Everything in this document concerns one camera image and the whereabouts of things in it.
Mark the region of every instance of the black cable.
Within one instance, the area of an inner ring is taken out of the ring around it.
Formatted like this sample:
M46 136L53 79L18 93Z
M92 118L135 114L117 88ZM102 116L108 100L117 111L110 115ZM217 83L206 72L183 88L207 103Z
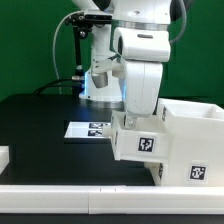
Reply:
M73 35L74 35L75 53L76 53L75 64L76 66L82 66L81 46L77 26L73 26Z
M33 92L33 94L37 94L37 95L38 95L38 94L40 94L41 92L43 92L45 89L47 89L47 88L53 86L54 84L61 83L61 82L66 82L66 81L72 81L72 78L62 78L62 79L57 79L57 80L55 80L55 81L53 81L53 82L50 82L50 83L48 83L48 84L46 84L46 85L44 85L44 86L42 86L42 87L36 89L36 90Z
M48 86L45 89L41 89L38 93L35 93L35 95L40 95L44 90L48 88L54 88L54 87L60 87L60 88L74 88L75 86L79 87L79 85L53 85L53 86Z

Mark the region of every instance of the black tabletop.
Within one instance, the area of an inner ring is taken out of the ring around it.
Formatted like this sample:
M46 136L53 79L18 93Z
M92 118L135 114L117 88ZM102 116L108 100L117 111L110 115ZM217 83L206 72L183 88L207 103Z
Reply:
M66 95L14 95L0 103L1 185L154 185L143 163L115 161L109 140L67 142L69 121L109 122L111 110ZM1 214L0 223L223 223L223 216Z

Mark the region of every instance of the green wall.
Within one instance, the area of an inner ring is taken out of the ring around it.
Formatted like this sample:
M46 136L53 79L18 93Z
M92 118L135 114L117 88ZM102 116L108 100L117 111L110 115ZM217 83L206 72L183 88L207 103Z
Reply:
M223 0L195 0L186 34L172 47L171 60L164 66L161 96L224 104L223 7ZM51 53L54 31L74 10L70 0L0 1L0 100L15 93L32 93L55 79ZM178 33L180 24L171 25L171 37ZM85 69L89 42L82 43ZM72 29L64 26L57 44L62 77L74 74L74 57Z

